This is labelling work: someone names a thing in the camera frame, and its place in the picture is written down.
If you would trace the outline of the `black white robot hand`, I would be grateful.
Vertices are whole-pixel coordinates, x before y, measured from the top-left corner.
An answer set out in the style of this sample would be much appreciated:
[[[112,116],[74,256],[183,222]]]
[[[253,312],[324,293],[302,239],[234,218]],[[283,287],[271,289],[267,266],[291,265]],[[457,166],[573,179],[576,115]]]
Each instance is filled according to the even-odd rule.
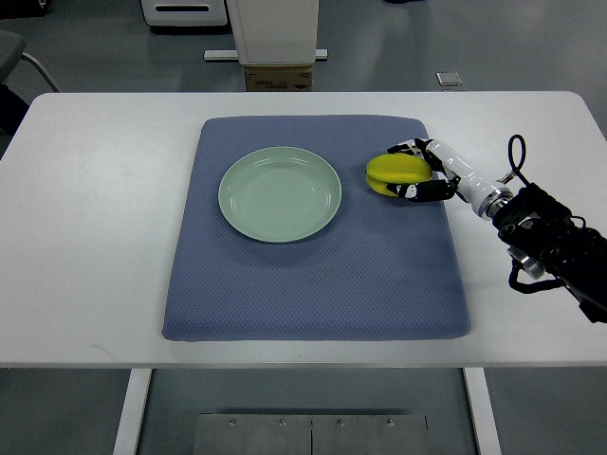
[[[422,203],[448,200],[457,195],[470,204],[476,215],[486,220],[492,219],[513,198],[512,191],[504,183],[485,179],[444,141],[416,138],[396,144],[387,152],[421,158],[433,172],[445,176],[442,180],[387,184],[386,189],[399,198]]]

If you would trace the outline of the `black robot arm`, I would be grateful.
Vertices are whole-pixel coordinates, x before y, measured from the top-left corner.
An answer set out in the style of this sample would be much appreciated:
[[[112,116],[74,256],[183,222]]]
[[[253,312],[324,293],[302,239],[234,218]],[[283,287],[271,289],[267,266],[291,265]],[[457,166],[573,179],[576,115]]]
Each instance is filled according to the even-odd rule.
[[[508,245],[509,286],[522,294],[565,288],[593,323],[606,321],[606,238],[522,174],[526,145],[520,135],[507,145],[511,173],[524,186],[487,214]]]

